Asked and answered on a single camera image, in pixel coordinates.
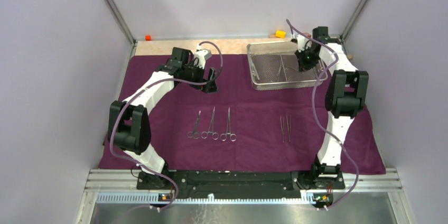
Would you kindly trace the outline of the steel needle holder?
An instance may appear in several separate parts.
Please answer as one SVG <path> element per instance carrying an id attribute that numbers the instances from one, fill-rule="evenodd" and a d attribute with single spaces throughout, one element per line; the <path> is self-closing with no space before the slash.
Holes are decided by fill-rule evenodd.
<path id="1" fill-rule="evenodd" d="M 291 142 L 292 121 L 291 116 L 289 114 L 286 114 L 286 124 L 287 124 L 288 142 Z"/>

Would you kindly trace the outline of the steel forceps clamp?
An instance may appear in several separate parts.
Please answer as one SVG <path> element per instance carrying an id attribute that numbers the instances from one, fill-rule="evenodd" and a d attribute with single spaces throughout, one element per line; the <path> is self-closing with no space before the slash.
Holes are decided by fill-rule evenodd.
<path id="1" fill-rule="evenodd" d="M 213 110 L 212 110 L 212 115 L 211 115 L 211 119 L 210 119 L 210 124 L 209 124 L 208 130 L 207 131 L 203 131 L 201 133 L 201 138 L 206 139 L 206 138 L 208 138 L 210 136 L 215 141 L 219 138 L 219 134 L 214 129 L 215 113 L 216 113 L 216 108 L 214 107 Z"/>

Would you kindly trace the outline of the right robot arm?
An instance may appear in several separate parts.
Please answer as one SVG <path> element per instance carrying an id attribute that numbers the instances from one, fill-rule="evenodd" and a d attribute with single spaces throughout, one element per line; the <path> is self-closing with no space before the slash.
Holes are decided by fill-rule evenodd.
<path id="1" fill-rule="evenodd" d="M 300 72 L 323 62 L 326 68 L 321 72 L 331 76 L 324 102 L 328 112 L 328 123 L 323 127 L 325 137 L 307 172 L 314 187 L 324 188 L 339 179 L 343 144 L 354 118 L 364 108 L 369 75 L 349 61 L 338 40 L 329 36 L 326 26 L 314 28 L 310 37 L 301 34 L 295 56 Z"/>

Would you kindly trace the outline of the steel curved tweezers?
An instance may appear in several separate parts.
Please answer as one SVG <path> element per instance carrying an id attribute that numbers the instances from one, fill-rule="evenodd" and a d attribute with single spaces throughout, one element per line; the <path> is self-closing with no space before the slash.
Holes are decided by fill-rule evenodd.
<path id="1" fill-rule="evenodd" d="M 285 142 L 285 119 L 283 116 L 280 117 L 280 124 L 281 124 L 281 136 L 282 136 L 282 142 Z"/>

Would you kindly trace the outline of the steel hemostat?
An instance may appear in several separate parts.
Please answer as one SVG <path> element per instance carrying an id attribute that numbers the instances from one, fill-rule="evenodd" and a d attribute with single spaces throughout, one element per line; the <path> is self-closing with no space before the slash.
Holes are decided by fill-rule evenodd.
<path id="1" fill-rule="evenodd" d="M 235 142 L 237 140 L 237 135 L 231 131 L 231 110 L 230 110 L 230 107 L 228 108 L 228 113 L 227 113 L 226 131 L 220 135 L 219 139 L 222 142 L 225 142 L 227 140 L 229 140 L 231 142 Z"/>

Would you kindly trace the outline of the metal mesh instrument tray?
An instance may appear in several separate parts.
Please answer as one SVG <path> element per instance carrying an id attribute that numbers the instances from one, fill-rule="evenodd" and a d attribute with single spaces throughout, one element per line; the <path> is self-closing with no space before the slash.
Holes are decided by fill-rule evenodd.
<path id="1" fill-rule="evenodd" d="M 325 65 L 320 61 L 315 68 L 299 72 L 294 54 L 296 50 L 297 44 L 291 41 L 248 44 L 247 57 L 253 88 L 280 90 L 313 87 Z M 259 81 L 251 73 L 251 61 L 258 71 Z"/>

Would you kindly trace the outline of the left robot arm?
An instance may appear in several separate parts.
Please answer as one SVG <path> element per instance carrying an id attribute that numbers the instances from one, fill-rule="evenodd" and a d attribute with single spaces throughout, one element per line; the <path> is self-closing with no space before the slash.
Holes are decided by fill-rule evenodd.
<path id="1" fill-rule="evenodd" d="M 203 92 L 217 90 L 215 79 L 220 72 L 206 62 L 212 53 L 197 45 L 194 52 L 174 47 L 171 56 L 159 65 L 150 78 L 131 96 L 112 102 L 109 110 L 108 142 L 114 157 L 138 165 L 150 183 L 162 189 L 169 183 L 165 160 L 151 145 L 149 114 L 157 103 L 179 83 Z"/>

